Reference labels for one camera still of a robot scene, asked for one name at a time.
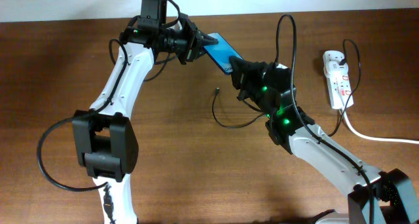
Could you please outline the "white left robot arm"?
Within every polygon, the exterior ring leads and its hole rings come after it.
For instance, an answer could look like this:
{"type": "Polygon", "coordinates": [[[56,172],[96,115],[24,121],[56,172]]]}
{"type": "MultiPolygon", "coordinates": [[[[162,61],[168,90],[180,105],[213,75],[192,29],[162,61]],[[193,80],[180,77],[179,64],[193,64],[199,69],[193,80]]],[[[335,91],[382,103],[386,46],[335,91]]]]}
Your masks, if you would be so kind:
{"type": "Polygon", "coordinates": [[[116,39],[120,46],[114,69],[97,100],[75,112],[73,135],[78,163],[86,168],[99,192],[105,223],[137,223],[131,195],[131,174],[139,145],[130,118],[148,72],[159,53],[174,53],[181,64],[201,57],[217,39],[200,31],[182,12],[167,22],[171,0],[141,0],[116,39]]]}

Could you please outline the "blue Galaxy smartphone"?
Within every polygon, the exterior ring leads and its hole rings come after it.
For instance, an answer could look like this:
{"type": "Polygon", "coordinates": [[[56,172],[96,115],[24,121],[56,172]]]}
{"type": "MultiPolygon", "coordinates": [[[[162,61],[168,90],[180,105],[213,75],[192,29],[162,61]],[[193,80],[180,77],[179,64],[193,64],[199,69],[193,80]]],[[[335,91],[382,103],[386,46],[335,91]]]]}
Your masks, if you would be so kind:
{"type": "Polygon", "coordinates": [[[209,36],[216,39],[218,43],[216,45],[205,46],[204,50],[206,54],[225,75],[230,75],[232,73],[230,57],[235,56],[240,59],[242,59],[242,57],[219,33],[210,33],[209,36]]]}

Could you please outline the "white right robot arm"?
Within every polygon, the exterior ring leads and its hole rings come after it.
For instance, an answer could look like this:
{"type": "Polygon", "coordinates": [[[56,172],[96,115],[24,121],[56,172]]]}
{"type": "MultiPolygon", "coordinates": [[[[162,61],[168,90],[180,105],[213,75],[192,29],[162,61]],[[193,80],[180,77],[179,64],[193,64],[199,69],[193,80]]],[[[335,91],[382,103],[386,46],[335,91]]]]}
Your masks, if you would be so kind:
{"type": "Polygon", "coordinates": [[[327,210],[315,223],[416,223],[418,197],[399,169],[384,172],[353,155],[327,136],[295,101],[294,69],[277,63],[230,57],[238,99],[250,99],[268,115],[271,140],[304,160],[331,182],[348,201],[345,214],[327,210]]]}

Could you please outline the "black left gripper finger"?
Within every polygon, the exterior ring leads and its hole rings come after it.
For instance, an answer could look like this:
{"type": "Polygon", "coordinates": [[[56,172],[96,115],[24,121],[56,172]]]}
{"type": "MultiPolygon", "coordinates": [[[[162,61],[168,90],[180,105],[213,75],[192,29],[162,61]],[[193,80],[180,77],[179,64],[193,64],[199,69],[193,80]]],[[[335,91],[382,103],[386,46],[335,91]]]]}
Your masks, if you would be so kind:
{"type": "Polygon", "coordinates": [[[205,52],[203,47],[192,48],[189,51],[189,60],[190,61],[195,61],[195,60],[199,59],[200,57],[202,57],[205,54],[206,54],[206,52],[205,52]]]}
{"type": "Polygon", "coordinates": [[[201,31],[198,31],[196,34],[197,45],[199,48],[205,46],[217,45],[219,42],[216,38],[209,36],[201,31]]]}

